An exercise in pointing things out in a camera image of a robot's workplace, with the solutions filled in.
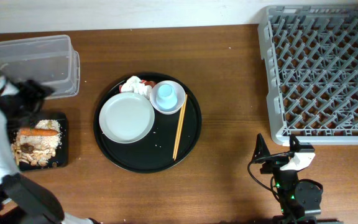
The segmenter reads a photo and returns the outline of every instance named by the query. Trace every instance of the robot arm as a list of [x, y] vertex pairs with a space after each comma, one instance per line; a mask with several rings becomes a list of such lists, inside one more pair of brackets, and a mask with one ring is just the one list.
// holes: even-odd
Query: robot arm
[[52, 92], [49, 87], [32, 80], [13, 84], [0, 74], [0, 211], [10, 200], [18, 205], [0, 215], [0, 223], [98, 223], [64, 213], [53, 193], [20, 174], [13, 158], [7, 124], [16, 127], [25, 124], [29, 117], [39, 112], [44, 98]]
[[[308, 167], [313, 158], [313, 146], [300, 143], [294, 135], [290, 136], [288, 152], [270, 155], [262, 135], [258, 134], [248, 172], [258, 184], [271, 191], [280, 203], [283, 216], [275, 217], [275, 223], [317, 223], [315, 216], [321, 213], [323, 185], [313, 180], [298, 179], [298, 172]], [[273, 174], [270, 187], [259, 182], [250, 172], [250, 165], [256, 163], [262, 164], [261, 174]]]

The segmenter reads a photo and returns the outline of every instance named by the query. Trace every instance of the wooden table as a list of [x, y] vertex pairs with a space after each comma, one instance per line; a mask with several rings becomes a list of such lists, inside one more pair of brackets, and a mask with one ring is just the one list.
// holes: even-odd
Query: wooden table
[[[0, 41], [67, 34], [81, 58], [80, 93], [47, 101], [66, 113], [70, 161], [62, 169], [25, 175], [51, 190], [66, 212], [104, 223], [250, 222], [280, 214], [273, 195], [247, 173], [262, 133], [272, 153], [267, 79], [257, 26], [97, 30], [0, 34]], [[94, 139], [93, 116], [106, 88], [123, 75], [169, 74], [201, 106], [203, 129], [190, 155], [156, 174], [135, 174], [105, 158]], [[358, 223], [358, 146], [316, 146], [300, 178], [324, 185], [320, 218]], [[269, 175], [259, 175], [264, 183]]]

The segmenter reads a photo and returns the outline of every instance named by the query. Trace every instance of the clear plastic container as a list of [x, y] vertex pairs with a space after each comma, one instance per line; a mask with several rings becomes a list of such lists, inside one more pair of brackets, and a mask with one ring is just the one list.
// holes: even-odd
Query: clear plastic container
[[33, 79], [54, 88], [48, 99], [80, 89], [80, 57], [67, 35], [0, 42], [0, 70], [14, 82]]

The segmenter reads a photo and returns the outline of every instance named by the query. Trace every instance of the cable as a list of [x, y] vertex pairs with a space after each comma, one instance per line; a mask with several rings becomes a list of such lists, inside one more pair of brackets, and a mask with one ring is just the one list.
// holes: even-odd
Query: cable
[[[272, 191], [274, 191], [274, 190], [273, 190], [273, 179], [274, 179], [274, 176], [270, 179], [270, 189], [271, 189]], [[273, 194], [273, 196], [274, 196], [274, 198], [275, 198], [278, 202], [280, 202], [280, 200], [278, 199], [277, 195]]]
[[289, 152], [281, 152], [281, 153], [278, 153], [278, 154], [273, 154], [273, 155], [270, 155], [270, 156], [264, 156], [264, 157], [260, 157], [258, 159], [254, 159], [254, 160], [251, 160], [249, 163], [248, 163], [248, 167], [247, 167], [247, 170], [248, 170], [248, 173], [249, 175], [252, 177], [252, 179], [258, 183], [259, 185], [261, 185], [264, 189], [270, 191], [271, 193], [273, 193], [274, 195], [278, 195], [277, 192], [275, 192], [274, 190], [270, 189], [269, 187], [267, 187], [266, 185], [264, 185], [263, 183], [261, 183], [258, 179], [256, 179], [256, 177], [252, 174], [251, 172], [251, 164], [253, 163], [256, 163], [257, 161], [261, 161], [263, 159], [270, 159], [270, 158], [273, 158], [273, 157], [278, 157], [278, 156], [288, 156], [289, 155]]

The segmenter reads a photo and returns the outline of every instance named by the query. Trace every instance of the white wall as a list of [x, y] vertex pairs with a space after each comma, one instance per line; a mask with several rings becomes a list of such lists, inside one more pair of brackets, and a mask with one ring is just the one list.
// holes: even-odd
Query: white wall
[[358, 0], [0, 0], [0, 33], [259, 23], [275, 4]]

